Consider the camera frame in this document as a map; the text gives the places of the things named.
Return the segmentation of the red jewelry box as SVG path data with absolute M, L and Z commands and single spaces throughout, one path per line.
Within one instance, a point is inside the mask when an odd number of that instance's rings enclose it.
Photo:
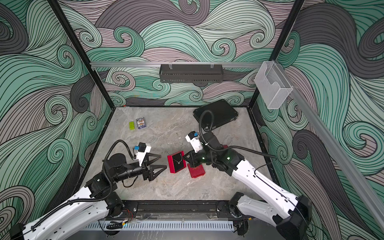
M 187 163 L 183 159 L 183 156 L 184 151 L 179 151 L 167 156 L 170 173 L 176 174 L 187 167 Z

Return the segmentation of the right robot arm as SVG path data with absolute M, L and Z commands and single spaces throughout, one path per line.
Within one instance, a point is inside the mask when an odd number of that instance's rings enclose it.
M 303 195 L 296 196 L 268 179 L 258 168 L 255 168 L 238 151 L 254 153 L 271 158 L 271 155 L 241 146 L 220 144 L 211 132 L 215 115 L 211 110 L 202 112 L 199 123 L 205 115 L 211 116 L 208 131 L 203 134 L 202 127 L 198 132 L 191 132 L 187 141 L 193 150 L 185 154 L 183 159 L 195 168 L 202 164 L 226 173 L 253 190 L 261 201 L 237 193 L 230 201 L 230 211 L 235 218 L 254 217 L 274 226 L 286 240 L 303 240 L 312 219 L 312 202 Z

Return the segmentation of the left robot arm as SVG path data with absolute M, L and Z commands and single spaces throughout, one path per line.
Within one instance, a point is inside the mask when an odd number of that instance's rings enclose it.
M 102 170 L 89 180 L 65 202 L 39 219 L 26 225 L 17 224 L 10 230 L 12 240 L 62 240 L 78 232 L 88 224 L 106 217 L 120 217 L 124 203 L 116 193 L 117 184 L 126 179 L 142 176 L 144 180 L 155 180 L 166 165 L 156 165 L 161 155 L 152 154 L 151 146 L 139 143 L 134 152 L 129 152 L 132 163 L 124 154 L 111 152 L 117 144 L 129 146 L 117 140 L 103 160 Z

